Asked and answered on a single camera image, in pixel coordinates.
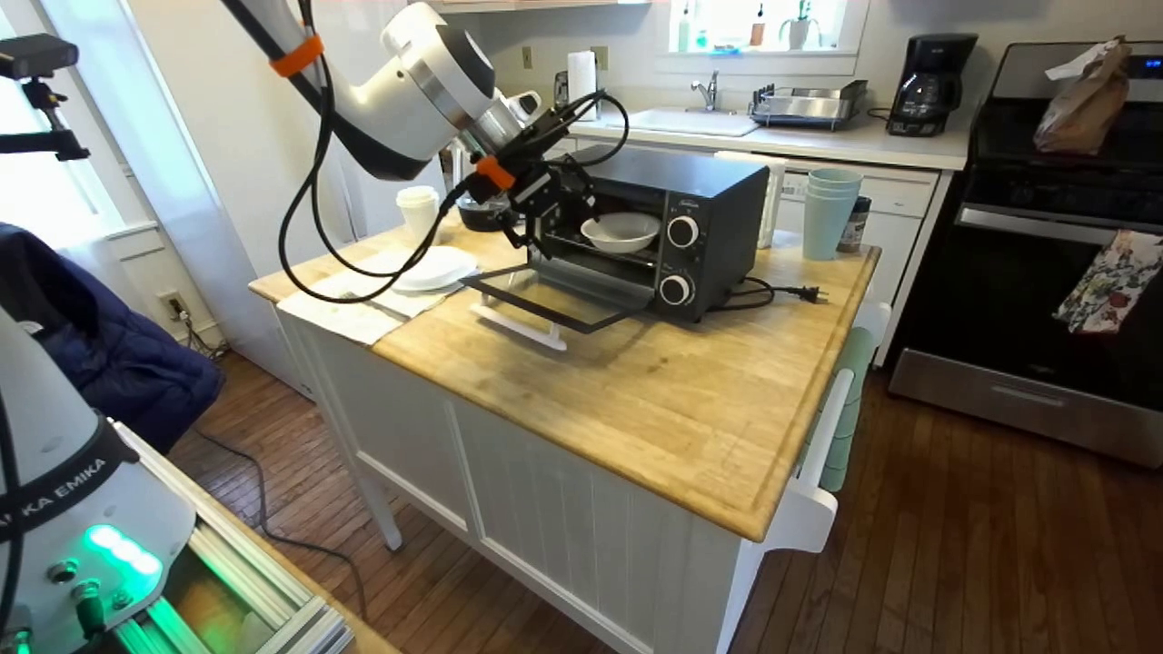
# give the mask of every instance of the upper cabinet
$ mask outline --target upper cabinet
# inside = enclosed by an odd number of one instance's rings
[[[439,15],[487,15],[487,13],[549,13],[549,8],[618,8],[649,0],[427,0]]]

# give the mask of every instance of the power cord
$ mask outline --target power cord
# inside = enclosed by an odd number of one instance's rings
[[[218,438],[211,433],[200,433],[200,428],[189,428],[191,438],[200,438],[202,443],[246,462],[253,468],[253,486],[257,486],[257,516],[246,519],[257,533],[265,533],[267,542],[281,542],[281,545],[289,545],[289,550],[305,550],[305,553],[320,553],[320,556],[329,556],[339,564],[344,564],[353,570],[353,582],[355,582],[355,598],[358,598],[358,614],[366,622],[366,594],[362,594],[362,576],[355,566],[353,556],[339,553],[339,550],[323,550],[323,545],[313,545],[313,542],[297,542],[297,539],[286,539],[286,533],[277,533],[265,519],[267,519],[267,509],[265,509],[265,474],[260,474],[260,462],[238,446],[230,446],[221,443]]]
[[[202,358],[211,358],[211,359],[221,359],[224,358],[224,349],[215,349],[202,335],[195,335],[195,326],[191,326],[191,317],[189,317],[189,308],[181,304],[177,308],[177,325],[181,325],[181,331],[186,331],[186,349],[195,349],[195,353],[202,353]]]
[[[740,308],[763,308],[774,301],[774,295],[794,295],[799,301],[825,301],[821,287],[781,287],[781,284],[765,284],[758,278],[744,278],[723,304],[716,304],[716,312],[740,312]]]

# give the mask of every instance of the kitchen window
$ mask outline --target kitchen window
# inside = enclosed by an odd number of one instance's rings
[[[677,55],[859,55],[870,0],[677,0]]]
[[[0,39],[19,34],[42,34],[42,22],[25,8],[0,13]],[[0,136],[47,131],[42,112],[37,112],[25,94],[25,80],[0,77]],[[47,77],[47,86],[65,94],[58,116],[77,131],[77,141],[91,151],[91,162],[54,162],[54,152],[0,152],[0,223],[37,232],[51,246],[91,245],[109,232],[127,229],[116,201],[109,198],[98,164],[111,164],[104,136],[98,136],[98,116],[91,112],[74,72]]]

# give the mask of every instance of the cabinet door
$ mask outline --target cabinet door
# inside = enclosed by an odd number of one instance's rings
[[[466,533],[469,490],[452,399],[353,343],[326,343],[320,363],[344,380],[339,412],[358,467]]]
[[[478,545],[615,651],[716,651],[739,539],[460,405]]]
[[[774,218],[774,245],[794,239],[804,232],[804,201],[781,201]],[[910,262],[910,250],[916,245],[920,223],[901,215],[870,215],[863,226],[863,246],[880,246],[880,267],[872,272],[863,301],[890,301],[896,308],[896,287]]]

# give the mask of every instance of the toaster oven control knob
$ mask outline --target toaster oven control knob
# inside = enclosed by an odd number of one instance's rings
[[[667,278],[658,281],[658,300],[662,300],[662,304],[689,304],[693,301],[693,287],[689,287],[687,278],[667,272]]]
[[[677,215],[665,223],[665,239],[677,246],[677,250],[687,250],[699,245],[699,223],[689,215]]]

